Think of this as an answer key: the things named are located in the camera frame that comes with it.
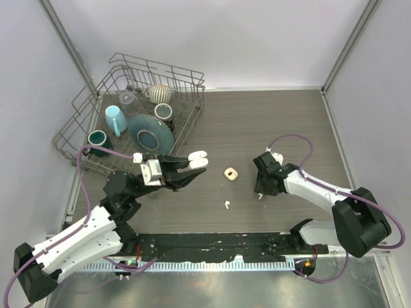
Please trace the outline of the beige earbud charging case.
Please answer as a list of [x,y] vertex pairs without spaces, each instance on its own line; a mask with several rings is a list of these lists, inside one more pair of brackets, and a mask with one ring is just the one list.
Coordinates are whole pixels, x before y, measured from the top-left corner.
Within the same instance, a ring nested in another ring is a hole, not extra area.
[[230,181],[235,181],[238,177],[238,172],[232,167],[228,167],[223,174]]

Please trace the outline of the white earbud charging case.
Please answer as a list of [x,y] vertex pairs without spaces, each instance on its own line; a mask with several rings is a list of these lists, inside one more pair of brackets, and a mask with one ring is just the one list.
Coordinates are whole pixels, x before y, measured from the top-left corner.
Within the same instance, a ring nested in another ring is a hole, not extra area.
[[188,161],[188,167],[190,169],[200,169],[203,167],[207,167],[209,163],[207,158],[207,152],[203,150],[190,153],[188,155]]

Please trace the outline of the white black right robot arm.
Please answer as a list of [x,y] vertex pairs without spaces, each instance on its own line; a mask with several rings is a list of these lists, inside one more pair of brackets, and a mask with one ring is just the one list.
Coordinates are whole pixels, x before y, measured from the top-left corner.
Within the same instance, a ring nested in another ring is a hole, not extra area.
[[392,233],[385,215],[373,206],[376,200],[369,190],[333,186],[294,164],[281,165],[282,159],[269,151],[253,159],[258,170],[254,191],[267,196],[298,196],[332,215],[331,221],[309,219],[298,227],[290,237],[293,251],[305,253],[315,244],[324,244],[341,246],[360,258]]

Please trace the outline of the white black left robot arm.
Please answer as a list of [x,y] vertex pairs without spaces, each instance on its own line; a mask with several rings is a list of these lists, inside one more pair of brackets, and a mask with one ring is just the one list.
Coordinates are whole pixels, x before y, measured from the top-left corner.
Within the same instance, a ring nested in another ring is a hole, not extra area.
[[13,281],[30,305],[51,294],[68,276],[88,263],[121,254],[132,255],[138,236],[127,223],[140,209],[137,199],[165,188],[179,191],[206,171],[207,153],[186,158],[134,153],[139,174],[113,171],[103,188],[106,196],[88,206],[84,218],[35,246],[20,244],[13,256]]

